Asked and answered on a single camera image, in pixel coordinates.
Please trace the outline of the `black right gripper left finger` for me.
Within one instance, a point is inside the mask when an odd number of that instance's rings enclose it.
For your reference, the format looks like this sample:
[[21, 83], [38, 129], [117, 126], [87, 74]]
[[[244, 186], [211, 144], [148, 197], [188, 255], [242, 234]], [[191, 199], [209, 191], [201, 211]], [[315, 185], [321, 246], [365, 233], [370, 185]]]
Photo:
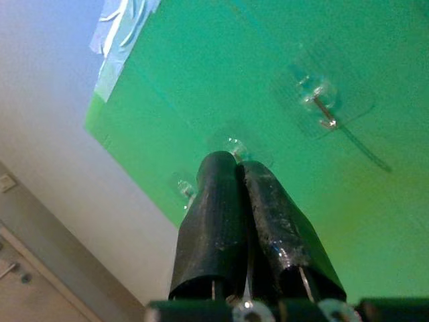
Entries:
[[200, 164], [198, 191], [183, 219], [168, 298], [239, 297], [247, 275], [247, 223], [237, 163], [225, 151]]

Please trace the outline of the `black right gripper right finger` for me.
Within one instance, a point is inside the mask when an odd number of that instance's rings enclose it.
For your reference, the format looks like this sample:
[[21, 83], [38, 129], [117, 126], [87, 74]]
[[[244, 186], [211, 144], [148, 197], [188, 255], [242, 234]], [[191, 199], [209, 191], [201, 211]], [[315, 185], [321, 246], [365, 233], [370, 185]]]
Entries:
[[275, 174], [257, 161], [238, 165], [249, 218], [251, 297], [345, 301], [347, 294], [308, 218]]

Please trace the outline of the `beige room door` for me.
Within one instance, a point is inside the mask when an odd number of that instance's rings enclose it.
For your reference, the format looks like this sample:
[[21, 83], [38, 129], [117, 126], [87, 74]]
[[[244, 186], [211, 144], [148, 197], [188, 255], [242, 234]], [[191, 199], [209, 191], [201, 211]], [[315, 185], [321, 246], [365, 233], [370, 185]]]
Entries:
[[102, 322], [12, 233], [0, 225], [0, 322]]

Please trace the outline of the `pale blue tape patch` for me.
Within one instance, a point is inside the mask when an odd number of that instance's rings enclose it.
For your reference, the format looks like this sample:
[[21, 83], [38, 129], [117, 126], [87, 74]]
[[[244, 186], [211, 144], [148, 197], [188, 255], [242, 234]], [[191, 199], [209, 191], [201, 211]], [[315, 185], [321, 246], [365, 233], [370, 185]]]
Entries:
[[103, 57], [95, 94], [104, 102], [109, 100], [140, 31], [160, 3], [161, 0], [104, 0], [90, 42], [91, 50]]

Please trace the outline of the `clear adhesive wall hook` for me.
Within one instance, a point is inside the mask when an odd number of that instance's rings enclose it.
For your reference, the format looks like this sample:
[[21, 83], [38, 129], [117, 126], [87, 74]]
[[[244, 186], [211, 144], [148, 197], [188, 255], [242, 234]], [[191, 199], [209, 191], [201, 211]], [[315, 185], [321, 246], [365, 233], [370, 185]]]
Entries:
[[375, 106], [375, 95], [349, 58], [334, 46], [315, 45], [288, 65], [279, 102], [298, 129], [317, 140]]
[[207, 146], [210, 151], [229, 152], [237, 162], [258, 161], [266, 167], [272, 167], [274, 163], [269, 146], [246, 130], [219, 129], [207, 139]]
[[197, 196], [196, 179], [191, 173], [179, 170], [171, 174], [169, 183], [174, 193], [179, 197], [183, 210], [187, 212]]

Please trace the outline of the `green wall board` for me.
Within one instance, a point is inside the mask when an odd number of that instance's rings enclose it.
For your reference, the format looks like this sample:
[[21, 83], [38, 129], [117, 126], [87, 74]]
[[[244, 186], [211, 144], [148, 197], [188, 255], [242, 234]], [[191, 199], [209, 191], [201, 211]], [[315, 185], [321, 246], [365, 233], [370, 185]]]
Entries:
[[[317, 140], [279, 102], [288, 65], [341, 50], [375, 106]], [[350, 301], [429, 297], [429, 0], [161, 0], [86, 130], [178, 227], [169, 179], [207, 139], [256, 134]]]

